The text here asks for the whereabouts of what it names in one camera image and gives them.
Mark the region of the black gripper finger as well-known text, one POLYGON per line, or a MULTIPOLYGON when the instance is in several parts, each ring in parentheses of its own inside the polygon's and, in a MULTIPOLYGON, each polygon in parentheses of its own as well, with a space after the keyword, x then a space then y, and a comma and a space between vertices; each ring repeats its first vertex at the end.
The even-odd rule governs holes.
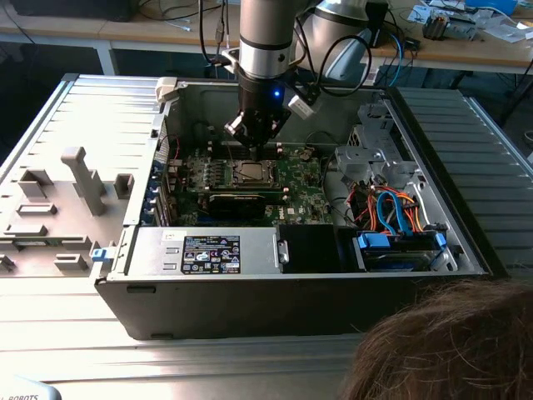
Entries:
POLYGON ((224 130, 249 150, 252 160, 260 159, 260 136, 257 133, 257 119, 252 112, 240 111, 224 126, 224 130))
POLYGON ((255 132, 255 160, 263 158, 263 149, 270 139, 273 139, 283 128, 291 112, 282 108, 281 110, 260 113, 257 117, 257 130, 255 132))

